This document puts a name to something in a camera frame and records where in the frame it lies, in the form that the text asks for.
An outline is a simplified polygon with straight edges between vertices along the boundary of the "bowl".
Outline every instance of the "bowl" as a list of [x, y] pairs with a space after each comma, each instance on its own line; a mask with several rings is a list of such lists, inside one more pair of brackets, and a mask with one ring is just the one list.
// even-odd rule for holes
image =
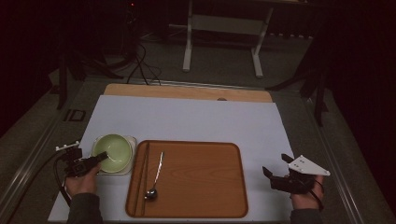
[[108, 134], [96, 140], [92, 155], [97, 156], [104, 151], [107, 152], [108, 159], [101, 161], [101, 170], [106, 173], [121, 171], [132, 158], [131, 144], [118, 134]]

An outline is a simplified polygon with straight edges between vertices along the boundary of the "white paper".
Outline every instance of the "white paper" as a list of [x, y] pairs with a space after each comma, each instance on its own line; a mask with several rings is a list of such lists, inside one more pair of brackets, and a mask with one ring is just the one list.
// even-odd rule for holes
[[[88, 157], [94, 140], [101, 135], [131, 135], [144, 140], [230, 142], [238, 145], [247, 187], [248, 213], [243, 218], [165, 218], [161, 221], [251, 222], [288, 220], [289, 194], [270, 188], [262, 173], [265, 166], [274, 175], [286, 175], [288, 166], [281, 153], [292, 156], [288, 137], [274, 103], [248, 103], [167, 99], [131, 96], [100, 97], [81, 140]], [[98, 195], [104, 220], [158, 222], [156, 218], [132, 218], [125, 213], [129, 175], [98, 176]], [[49, 221], [66, 221], [68, 207], [58, 196]]]

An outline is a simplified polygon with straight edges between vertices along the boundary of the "table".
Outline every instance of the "table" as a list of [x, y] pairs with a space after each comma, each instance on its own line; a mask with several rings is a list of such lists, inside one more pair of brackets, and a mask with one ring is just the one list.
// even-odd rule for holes
[[[219, 98], [227, 101], [215, 101]], [[288, 220], [289, 194], [271, 189], [262, 174], [263, 165], [277, 175], [287, 174], [287, 164], [280, 154], [292, 155], [280, 115], [271, 102], [265, 91], [107, 86], [81, 140], [83, 157], [89, 156], [95, 138], [108, 133], [131, 134], [138, 142], [147, 139], [232, 142], [241, 152], [248, 212], [242, 218], [132, 218], [124, 210], [130, 176], [99, 175], [97, 194], [104, 220], [139, 223]], [[58, 195], [49, 221], [66, 222], [67, 215], [67, 204]]]

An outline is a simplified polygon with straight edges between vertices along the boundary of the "metal spoon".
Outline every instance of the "metal spoon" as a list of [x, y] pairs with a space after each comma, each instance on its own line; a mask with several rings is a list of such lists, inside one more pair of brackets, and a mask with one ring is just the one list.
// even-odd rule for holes
[[161, 167], [163, 166], [163, 155], [164, 152], [161, 153], [160, 163], [158, 164], [157, 175], [155, 176], [154, 185], [151, 189], [146, 192], [145, 199], [154, 200], [158, 196], [158, 192], [155, 189], [155, 185], [157, 184], [158, 176], [160, 175]]

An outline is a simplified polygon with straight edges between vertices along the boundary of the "right hand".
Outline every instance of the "right hand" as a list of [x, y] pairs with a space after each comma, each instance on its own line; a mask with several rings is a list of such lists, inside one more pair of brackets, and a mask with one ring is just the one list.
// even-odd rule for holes
[[[322, 186], [323, 184], [323, 175], [317, 175], [315, 179], [318, 181], [315, 182], [314, 188], [312, 191], [320, 198], [323, 199], [324, 192]], [[306, 194], [291, 194], [291, 204], [293, 205], [294, 209], [319, 209], [318, 201], [312, 196], [310, 192]]]

